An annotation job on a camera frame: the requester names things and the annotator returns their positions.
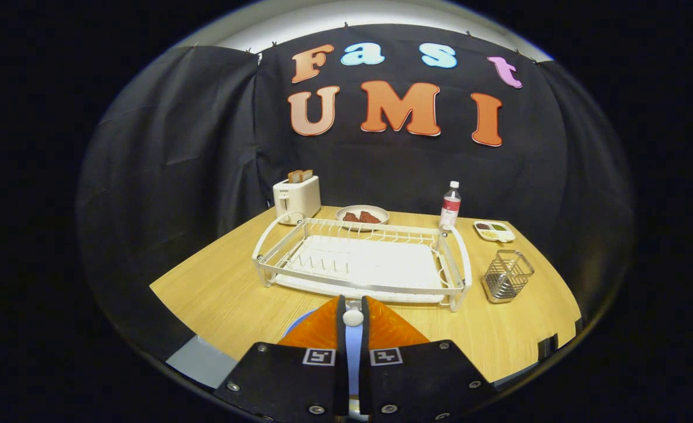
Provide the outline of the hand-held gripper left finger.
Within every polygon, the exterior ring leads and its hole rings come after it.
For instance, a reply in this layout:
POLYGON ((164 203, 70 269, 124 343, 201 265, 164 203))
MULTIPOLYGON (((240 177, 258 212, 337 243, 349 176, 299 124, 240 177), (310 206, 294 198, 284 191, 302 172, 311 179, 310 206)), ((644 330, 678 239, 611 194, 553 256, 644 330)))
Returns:
POLYGON ((347 414, 345 298, 328 300, 277 343, 257 342, 213 395, 266 421, 336 421, 347 414))

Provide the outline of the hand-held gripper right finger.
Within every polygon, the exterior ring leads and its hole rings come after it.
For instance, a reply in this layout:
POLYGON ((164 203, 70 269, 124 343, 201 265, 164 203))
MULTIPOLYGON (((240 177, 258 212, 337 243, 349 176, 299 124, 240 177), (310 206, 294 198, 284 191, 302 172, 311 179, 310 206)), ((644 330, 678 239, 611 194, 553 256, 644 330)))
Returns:
POLYGON ((461 421, 497 390, 452 340, 430 342, 383 303, 362 298, 359 409, 369 421, 461 421))

